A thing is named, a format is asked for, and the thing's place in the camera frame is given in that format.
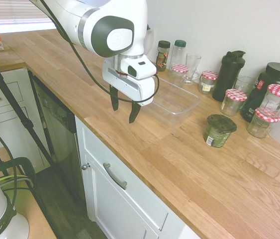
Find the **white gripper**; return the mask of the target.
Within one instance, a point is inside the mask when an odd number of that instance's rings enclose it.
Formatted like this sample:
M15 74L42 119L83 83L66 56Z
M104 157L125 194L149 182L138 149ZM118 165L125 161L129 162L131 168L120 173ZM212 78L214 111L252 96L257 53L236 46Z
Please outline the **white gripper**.
M154 94L155 80L153 77L137 80L132 76L122 76L111 67L111 64L111 58L105 58L102 76L103 79L110 84L109 94L113 110L116 111L119 107L118 91L122 92L133 101L142 101L146 99L146 101L141 103L131 103L132 108L129 115L129 123L133 123L141 110L141 106L148 105L153 101L153 97L151 99L148 98Z

